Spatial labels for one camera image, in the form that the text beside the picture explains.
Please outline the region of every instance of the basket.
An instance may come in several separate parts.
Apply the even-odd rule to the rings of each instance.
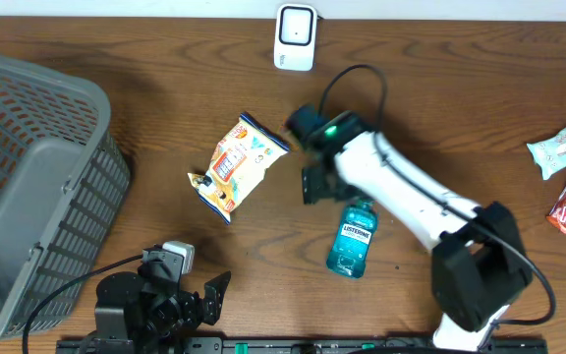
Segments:
[[[95,84],[0,56],[0,338],[95,262],[130,184]],[[54,299],[32,331],[72,312],[82,285]]]

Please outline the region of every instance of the teal bottle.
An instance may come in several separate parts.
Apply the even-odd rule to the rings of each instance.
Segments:
[[[376,230],[377,215],[372,210],[372,202],[362,201],[345,207],[326,266],[340,275],[361,278]]]

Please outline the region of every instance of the wooden table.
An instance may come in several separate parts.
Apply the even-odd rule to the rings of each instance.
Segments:
[[[440,311],[429,256],[385,210],[364,278],[326,269],[343,205],[303,205],[298,153],[271,167],[230,226],[187,179],[207,167],[242,111],[276,129],[298,106],[317,102],[340,70],[371,63],[390,80],[388,139],[456,192],[510,207],[530,257],[555,287],[553,321],[499,334],[542,335],[551,353],[566,353],[566,235],[544,219],[566,169],[542,181],[525,146],[566,126],[566,24],[325,20],[308,73],[274,68],[273,34],[273,21],[0,18],[1,54],[87,78],[110,97],[111,132],[133,158],[135,178],[97,265],[164,241],[194,244],[187,290],[233,271],[222,319],[201,327],[228,336],[432,332]],[[375,78],[360,72],[334,90],[329,110],[369,116],[377,97]],[[94,330],[100,279],[88,282],[68,321],[30,338],[31,353],[53,353],[56,340]],[[538,317],[546,306],[535,281],[507,317]],[[17,353],[20,343],[3,341],[0,352]]]

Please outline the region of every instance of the green tape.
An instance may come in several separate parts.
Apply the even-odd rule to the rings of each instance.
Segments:
[[[248,344],[244,344],[244,343],[236,344],[235,354],[248,354]]]

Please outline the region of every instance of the yellow and white snack bag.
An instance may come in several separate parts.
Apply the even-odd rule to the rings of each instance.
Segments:
[[[217,144],[206,175],[188,173],[200,199],[231,222],[231,211],[256,187],[265,170],[290,150],[248,113]]]

